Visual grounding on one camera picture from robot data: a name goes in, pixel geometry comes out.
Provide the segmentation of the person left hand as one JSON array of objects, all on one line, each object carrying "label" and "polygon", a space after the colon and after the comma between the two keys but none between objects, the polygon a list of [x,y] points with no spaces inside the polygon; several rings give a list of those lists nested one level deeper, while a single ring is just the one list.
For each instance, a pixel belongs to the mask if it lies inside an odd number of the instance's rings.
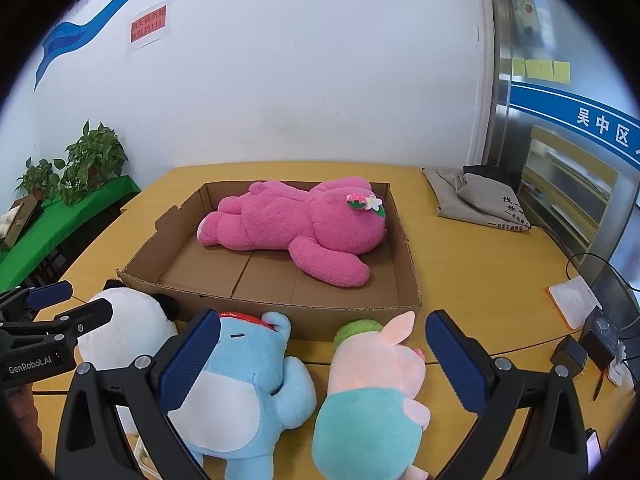
[{"label": "person left hand", "polygon": [[22,385],[1,393],[8,401],[9,408],[21,428],[26,440],[32,446],[37,456],[42,451],[42,432],[38,424],[38,411],[35,406],[32,385]]}]

